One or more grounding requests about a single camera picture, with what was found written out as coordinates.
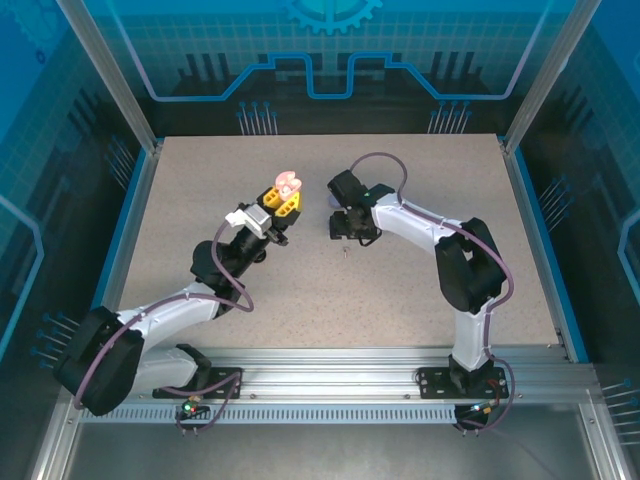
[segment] blue wall panel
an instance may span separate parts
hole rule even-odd
[[[456,128],[443,133],[463,130],[464,119],[466,131],[501,133],[574,2],[513,3],[92,0],[89,8],[159,135],[273,133],[245,119],[240,104],[252,101],[277,110],[279,133],[436,133],[432,115],[448,114]]]
[[[522,143],[605,383],[640,380],[638,15],[637,2],[603,0]]]
[[[66,337],[44,320],[89,308],[140,147],[54,1],[0,0],[0,32],[0,476],[12,480],[28,476],[59,391],[49,367]]]

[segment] speckled tabletop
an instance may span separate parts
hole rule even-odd
[[[270,246],[267,260],[242,277],[256,310],[229,312],[181,331],[167,344],[452,345],[453,311],[440,293],[433,257],[392,234],[370,248],[329,239],[327,182],[360,155],[380,150],[407,164],[407,200],[489,225],[516,281],[513,299],[494,315],[492,343],[556,343],[494,135],[167,138],[120,307],[153,302],[193,281],[189,268],[198,242],[210,239],[228,212],[253,201],[278,173],[295,170],[303,181],[304,211],[287,231],[290,244]],[[357,175],[368,186],[395,187],[401,178],[398,166],[384,158],[360,164]]]

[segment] black mounting plate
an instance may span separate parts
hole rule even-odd
[[[219,383],[225,378],[230,377],[234,373],[240,373],[240,381],[238,382],[238,385],[236,386],[235,391],[231,395],[231,400],[237,400],[238,398],[240,398],[240,387],[242,385],[242,369],[241,368],[211,367],[211,370],[209,371],[209,381],[207,382],[207,385],[213,385],[213,384]],[[207,393],[202,398],[224,400],[225,398],[227,398],[227,395],[229,394],[229,390],[231,389],[234,383],[235,382],[230,381],[229,383],[224,384],[222,387]],[[153,391],[153,398],[184,399],[185,397],[181,395],[174,395],[173,393],[165,392],[164,390],[157,388]]]
[[[482,399],[491,400],[496,398],[496,391],[488,383],[489,380],[496,380],[499,386],[500,398],[509,398],[509,389],[506,384],[504,369],[492,367],[487,369],[474,382],[466,394],[460,392],[458,387],[451,380],[451,373],[448,367],[424,367],[416,372],[416,383],[420,388],[420,398],[423,400],[434,399]]]

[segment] floor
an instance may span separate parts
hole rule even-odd
[[[453,311],[439,291],[433,257],[392,234],[369,248],[329,239],[326,184],[372,151],[406,162],[407,200],[449,218],[481,218],[491,229],[516,281],[513,299],[494,315],[492,343],[557,343],[494,135],[167,138],[120,307],[151,303],[193,281],[193,248],[210,239],[239,202],[253,201],[278,173],[295,170],[304,211],[287,231],[290,244],[270,246],[267,260],[242,277],[256,310],[232,311],[167,344],[452,345]],[[368,186],[396,187],[401,179],[397,165],[384,158],[360,164],[356,173]]]
[[[553,478],[517,442],[556,478],[597,478],[575,410],[559,406],[519,406],[479,438],[451,425],[217,425],[198,438],[169,425],[84,425],[65,478]]]

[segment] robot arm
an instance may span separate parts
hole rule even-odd
[[[331,216],[332,239],[357,239],[369,246],[382,232],[392,232],[435,255],[440,289],[454,309],[452,368],[469,374],[480,370],[488,361],[483,344],[487,307],[500,295],[506,277],[484,251],[443,223],[474,234],[497,252],[484,222],[474,218],[462,223],[409,202],[400,204],[392,188],[379,184],[367,189],[350,170],[334,177],[328,187],[345,209]]]
[[[240,204],[227,215],[229,225],[242,228],[229,244],[217,243],[215,254],[233,278],[239,278],[254,263],[264,261],[270,243],[287,245],[284,232],[300,215],[300,187],[295,173],[285,172],[256,202]],[[76,394],[105,344],[113,342],[90,374],[82,394],[82,403],[94,415],[110,412],[131,392],[164,386],[200,390],[211,383],[211,364],[195,348],[153,347],[184,328],[214,319],[238,306],[240,292],[213,261],[212,247],[212,241],[205,241],[195,248],[191,272],[196,281],[179,292],[131,310],[111,312],[99,307],[80,322],[54,365],[53,374]],[[250,311],[252,305],[244,308]],[[130,327],[114,342],[112,337],[128,323]]]

